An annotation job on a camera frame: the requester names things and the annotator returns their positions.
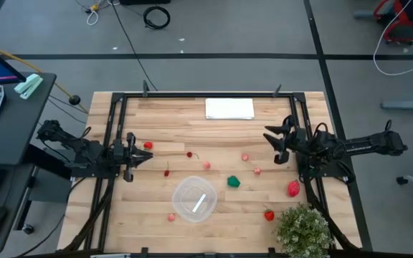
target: wooden table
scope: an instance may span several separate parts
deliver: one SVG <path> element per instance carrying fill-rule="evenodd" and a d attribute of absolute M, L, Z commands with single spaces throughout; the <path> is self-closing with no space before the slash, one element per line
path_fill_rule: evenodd
<path fill-rule="evenodd" d="M 93 96 L 87 119 L 87 126 L 92 127 L 87 136 L 90 140 L 103 140 L 111 95 L 96 92 Z M 312 128 L 324 122 L 332 131 L 324 94 L 306 92 L 305 96 Z M 254 120 L 206 120 L 204 98 L 128 101 L 123 135 L 133 132 L 140 148 L 143 142 L 153 142 L 154 158 L 134 170 L 134 182 L 126 183 L 122 176 L 116 181 L 105 252 L 138 253 L 142 247 L 159 253 L 280 250 L 272 235 L 275 221 L 266 221 L 263 213 L 269 208 L 278 215 L 305 203 L 306 198 L 303 184 L 298 196 L 287 194 L 287 185 L 298 179 L 293 154 L 288 163 L 274 164 L 273 149 L 262 133 L 265 125 L 281 125 L 290 114 L 290 104 L 278 98 L 255 98 L 253 103 Z M 188 151 L 199 159 L 188 158 Z M 242 153 L 250 159 L 242 161 Z M 205 161 L 212 165 L 207 171 Z M 167 164 L 170 174 L 165 178 Z M 260 176 L 253 173 L 257 167 L 262 170 Z M 227 186 L 227 177 L 232 175 L 242 183 L 237 189 Z M 218 194 L 217 206 L 202 223 L 192 224 L 178 215 L 169 222 L 167 216 L 175 213 L 172 193 L 188 176 L 201 176 L 212 183 Z M 347 187 L 334 178 L 324 178 L 323 183 L 333 220 L 350 241 L 361 246 Z M 71 193 L 58 248 L 69 244 L 87 220 L 94 186 L 95 179 L 88 178 Z"/>

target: plastic container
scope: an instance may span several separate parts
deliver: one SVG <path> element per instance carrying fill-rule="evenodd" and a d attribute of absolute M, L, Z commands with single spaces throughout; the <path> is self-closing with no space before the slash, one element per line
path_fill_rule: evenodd
<path fill-rule="evenodd" d="M 192 223 L 199 223 L 213 213 L 218 195 L 210 182 L 198 176 L 190 176 L 176 187 L 171 200 L 179 216 Z"/>

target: black desk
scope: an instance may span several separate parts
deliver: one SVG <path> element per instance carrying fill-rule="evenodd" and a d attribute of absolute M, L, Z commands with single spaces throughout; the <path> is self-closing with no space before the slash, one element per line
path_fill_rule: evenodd
<path fill-rule="evenodd" d="M 20 98 L 14 91 L 15 85 L 4 86 L 6 102 L 0 110 L 0 169 L 4 169 L 1 172 L 0 206 L 5 206 L 9 213 L 0 231 L 0 252 L 24 200 L 34 167 L 70 178 L 70 170 L 63 162 L 29 144 L 57 77 L 48 73 L 39 75 L 44 81 L 28 100 Z"/>

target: yellow cable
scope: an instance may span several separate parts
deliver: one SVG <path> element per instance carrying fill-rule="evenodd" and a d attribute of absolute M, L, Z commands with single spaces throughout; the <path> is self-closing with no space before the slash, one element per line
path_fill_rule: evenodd
<path fill-rule="evenodd" d="M 43 72 L 42 70 L 40 70 L 40 68 L 30 64 L 29 62 L 27 62 L 27 61 L 25 61 L 21 58 L 18 58 L 16 56 L 12 55 L 12 54 L 9 54 L 8 52 L 0 50 L 0 54 L 5 55 L 5 56 L 7 56 L 11 59 L 17 60 L 17 61 L 21 62 L 22 64 L 32 68 L 36 72 Z M 66 94 L 66 96 L 72 97 L 71 94 L 68 91 L 66 91 L 62 86 L 58 85 L 58 83 L 55 82 L 55 86 L 57 86 L 61 91 L 63 91 L 63 93 Z M 89 113 L 81 104 L 79 104 L 79 107 L 80 107 L 80 109 L 84 110 L 84 112 L 86 112 L 87 114 Z"/>

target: potted plant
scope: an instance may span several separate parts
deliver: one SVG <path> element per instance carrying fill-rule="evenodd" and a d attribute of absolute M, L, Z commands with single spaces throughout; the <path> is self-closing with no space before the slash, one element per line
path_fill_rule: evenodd
<path fill-rule="evenodd" d="M 293 258 L 321 258 L 332 243 L 328 222 L 320 212 L 299 204 L 282 212 L 275 230 L 282 252 Z"/>

